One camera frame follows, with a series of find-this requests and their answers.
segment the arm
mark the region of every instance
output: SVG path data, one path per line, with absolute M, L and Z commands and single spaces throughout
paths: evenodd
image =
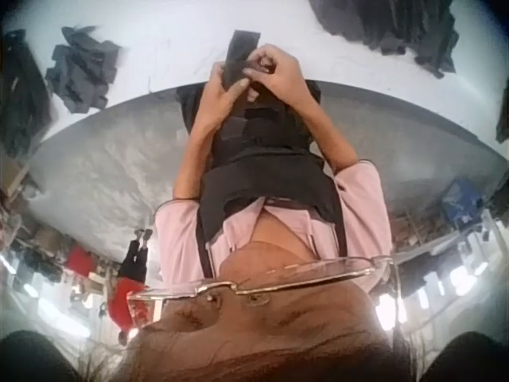
M 213 133 L 197 134 L 193 127 L 185 148 L 184 159 L 173 183 L 173 199 L 196 199 L 200 195 L 201 177 L 212 147 Z
M 195 199 L 200 196 L 201 177 L 205 172 L 214 134 L 231 112 L 233 104 L 247 90 L 248 79 L 223 89 L 221 75 L 224 64 L 216 63 L 205 85 L 195 123 L 185 148 L 184 160 L 173 184 L 174 199 Z
M 244 73 L 271 90 L 304 119 L 334 173 L 358 162 L 355 149 L 311 96 L 295 57 L 273 45 L 264 45 L 256 49 L 248 60 L 257 61 L 264 68 L 275 68 L 273 74 L 249 68 L 244 69 Z
M 336 129 L 332 120 L 313 97 L 310 96 L 309 103 L 296 109 L 296 112 L 304 119 L 334 174 L 359 161 L 356 150 Z

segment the white table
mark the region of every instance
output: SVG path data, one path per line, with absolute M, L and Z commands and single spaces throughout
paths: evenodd
M 207 79 L 224 59 L 235 29 L 260 32 L 296 56 L 305 77 L 351 85 L 404 99 L 453 121 L 492 149 L 503 88 L 509 76 L 507 39 L 475 0 L 456 0 L 460 41 L 453 52 L 457 74 L 437 80 L 419 68 L 412 53 L 384 57 L 361 44 L 326 33 L 307 0 L 32 0 L 6 25 L 24 28 L 41 72 L 53 66 L 62 26 L 96 25 L 99 41 L 124 48 L 108 107 Z M 45 138 L 83 119 L 53 96 L 55 121 Z

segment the gray fabric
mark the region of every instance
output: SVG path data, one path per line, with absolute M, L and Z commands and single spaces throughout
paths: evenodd
M 115 64 L 120 47 L 111 41 L 98 42 L 88 36 L 92 27 L 64 27 L 67 45 L 57 45 L 52 59 L 55 67 L 46 72 L 49 89 L 71 113 L 88 113 L 90 107 L 105 109 L 108 84 L 117 74 Z

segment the red clothing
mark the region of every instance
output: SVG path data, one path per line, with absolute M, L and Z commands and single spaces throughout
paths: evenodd
M 110 317 L 122 331 L 127 331 L 134 327 L 133 319 L 127 307 L 127 294 L 129 292 L 141 292 L 142 290 L 145 290 L 145 285 L 142 283 L 121 277 L 117 283 L 115 295 L 108 301 Z
M 96 264 L 90 253 L 85 251 L 80 245 L 74 244 L 69 252 L 65 266 L 78 275 L 88 277 L 90 272 L 95 270 Z

